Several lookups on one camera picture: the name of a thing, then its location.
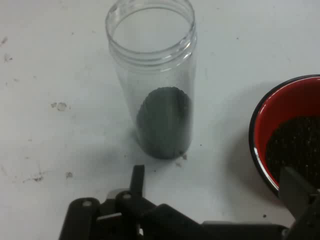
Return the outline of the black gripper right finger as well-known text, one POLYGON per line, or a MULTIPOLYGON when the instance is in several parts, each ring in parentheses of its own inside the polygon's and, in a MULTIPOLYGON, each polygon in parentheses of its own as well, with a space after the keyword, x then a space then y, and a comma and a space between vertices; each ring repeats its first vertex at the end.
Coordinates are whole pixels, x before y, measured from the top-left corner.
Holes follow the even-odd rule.
POLYGON ((284 240, 320 238, 320 191, 291 167, 280 172, 278 197, 295 219, 284 240))

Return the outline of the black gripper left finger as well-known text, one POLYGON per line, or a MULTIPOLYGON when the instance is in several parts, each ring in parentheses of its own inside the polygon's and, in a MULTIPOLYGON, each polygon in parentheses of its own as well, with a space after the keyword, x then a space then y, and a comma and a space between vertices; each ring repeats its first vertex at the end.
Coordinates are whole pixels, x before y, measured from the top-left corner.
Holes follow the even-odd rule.
POLYGON ((155 205, 143 197, 144 165, 133 167, 130 186, 100 203, 79 198, 68 207, 61 240, 195 240, 200 224, 167 204, 155 205))

